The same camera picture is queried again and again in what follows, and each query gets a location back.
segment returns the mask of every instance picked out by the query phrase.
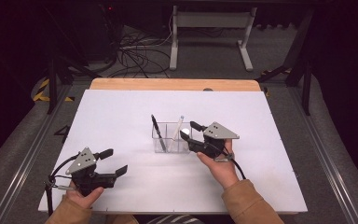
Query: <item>tan sleeve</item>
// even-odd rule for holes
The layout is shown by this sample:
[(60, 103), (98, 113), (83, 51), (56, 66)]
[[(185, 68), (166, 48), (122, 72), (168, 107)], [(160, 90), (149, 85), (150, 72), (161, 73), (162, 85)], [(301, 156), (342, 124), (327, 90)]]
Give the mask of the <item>tan sleeve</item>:
[(46, 224), (87, 224), (91, 217), (91, 209), (80, 207), (66, 196), (63, 196), (57, 209), (48, 218)]
[(242, 180), (229, 187), (222, 198), (237, 224), (283, 223), (273, 208), (257, 193), (250, 180)]

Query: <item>white table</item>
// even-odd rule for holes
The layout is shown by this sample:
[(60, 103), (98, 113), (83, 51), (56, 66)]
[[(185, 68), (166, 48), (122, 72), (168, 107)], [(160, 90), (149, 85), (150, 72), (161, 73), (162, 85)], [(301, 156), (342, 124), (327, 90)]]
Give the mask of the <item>white table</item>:
[[(128, 172), (106, 189), (93, 210), (106, 214), (226, 214), (222, 188), (194, 153), (155, 153), (153, 114), (176, 122), (181, 115), (208, 126), (217, 121), (240, 139), (233, 140), (236, 161), (257, 191), (280, 214), (306, 212), (301, 190), (262, 91), (106, 91), (87, 90), (56, 167), (84, 147), (93, 153), (113, 148), (96, 172)], [(64, 166), (64, 175), (71, 163)], [(57, 178), (58, 185), (68, 179)], [(53, 207), (63, 190), (53, 189)], [(46, 194), (39, 204), (47, 211)]]

